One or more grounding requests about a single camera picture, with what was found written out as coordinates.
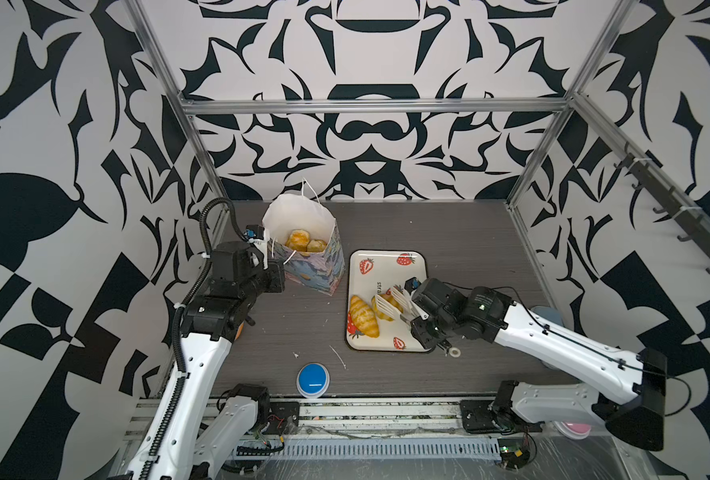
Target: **blue button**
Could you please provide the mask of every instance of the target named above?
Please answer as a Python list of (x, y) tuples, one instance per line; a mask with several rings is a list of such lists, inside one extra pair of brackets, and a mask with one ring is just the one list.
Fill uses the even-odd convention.
[(317, 398), (328, 389), (328, 370), (319, 363), (310, 363), (299, 372), (296, 386), (299, 393), (308, 398)]

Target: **blue lid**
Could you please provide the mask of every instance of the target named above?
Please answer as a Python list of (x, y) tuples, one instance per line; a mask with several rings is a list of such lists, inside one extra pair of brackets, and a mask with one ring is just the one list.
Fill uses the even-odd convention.
[(315, 395), (328, 387), (328, 371), (319, 363), (310, 363), (299, 372), (297, 379), (302, 395)]

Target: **round container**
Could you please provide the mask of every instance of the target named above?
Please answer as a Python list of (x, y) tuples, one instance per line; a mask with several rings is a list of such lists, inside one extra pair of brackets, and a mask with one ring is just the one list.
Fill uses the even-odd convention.
[(307, 363), (296, 376), (296, 388), (305, 398), (318, 398), (330, 384), (328, 369), (319, 363)]
[(584, 440), (586, 437), (590, 436), (590, 431), (592, 426), (585, 425), (583, 423), (570, 423), (570, 422), (552, 422), (554, 427), (558, 432), (563, 435), (573, 439), (573, 440)]

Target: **pink lid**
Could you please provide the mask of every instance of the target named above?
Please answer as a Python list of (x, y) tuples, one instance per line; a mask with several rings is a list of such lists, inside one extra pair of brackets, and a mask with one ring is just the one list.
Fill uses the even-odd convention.
[(579, 435), (585, 435), (590, 432), (592, 429), (592, 426), (590, 425), (585, 425), (583, 423), (569, 423), (569, 422), (563, 422), (563, 425), (568, 427), (569, 430), (572, 432), (576, 432)]

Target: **table surface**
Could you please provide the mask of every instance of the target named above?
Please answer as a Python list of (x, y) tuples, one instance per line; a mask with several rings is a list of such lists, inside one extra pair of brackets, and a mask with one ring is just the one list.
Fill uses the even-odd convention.
[[(462, 286), (513, 286), (528, 306), (547, 305), (512, 220), (501, 202), (324, 203), (337, 218), (345, 268), (355, 250), (414, 250), (428, 274)], [(260, 224), (265, 202), (237, 202), (241, 226)], [(225, 240), (234, 240), (234, 233)], [(274, 396), (298, 396), (296, 375), (310, 362), (331, 375), (326, 396), (449, 395), (495, 392), (502, 380), (575, 382), (517, 350), (484, 340), (452, 338), (454, 359), (430, 353), (360, 352), (345, 340), (345, 271), (333, 296), (292, 281), (281, 294), (259, 297), (214, 383), (214, 395), (237, 383), (266, 386)]]

